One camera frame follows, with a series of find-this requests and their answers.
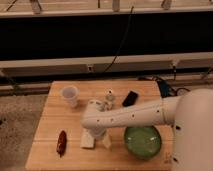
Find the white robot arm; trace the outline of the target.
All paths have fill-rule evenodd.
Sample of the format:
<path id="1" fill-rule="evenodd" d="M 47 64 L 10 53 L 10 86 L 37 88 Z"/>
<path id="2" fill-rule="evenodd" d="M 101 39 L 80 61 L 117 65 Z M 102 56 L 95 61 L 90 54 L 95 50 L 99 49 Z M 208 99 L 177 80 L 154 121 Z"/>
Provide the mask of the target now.
<path id="1" fill-rule="evenodd" d="M 106 128 L 152 125 L 174 126 L 171 171 L 213 171 L 213 89 L 105 112 L 90 101 L 82 117 L 94 136 Z"/>

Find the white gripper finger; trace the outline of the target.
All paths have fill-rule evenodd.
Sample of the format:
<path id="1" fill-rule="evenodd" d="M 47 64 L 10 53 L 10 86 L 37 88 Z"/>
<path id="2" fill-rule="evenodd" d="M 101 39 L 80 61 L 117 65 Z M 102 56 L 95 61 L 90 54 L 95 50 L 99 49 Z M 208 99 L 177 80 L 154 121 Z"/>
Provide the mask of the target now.
<path id="1" fill-rule="evenodd" d="M 111 148 L 112 142 L 111 142 L 111 137 L 108 132 L 105 132 L 103 139 L 102 139 L 102 143 L 105 148 L 107 148 L 107 149 Z"/>

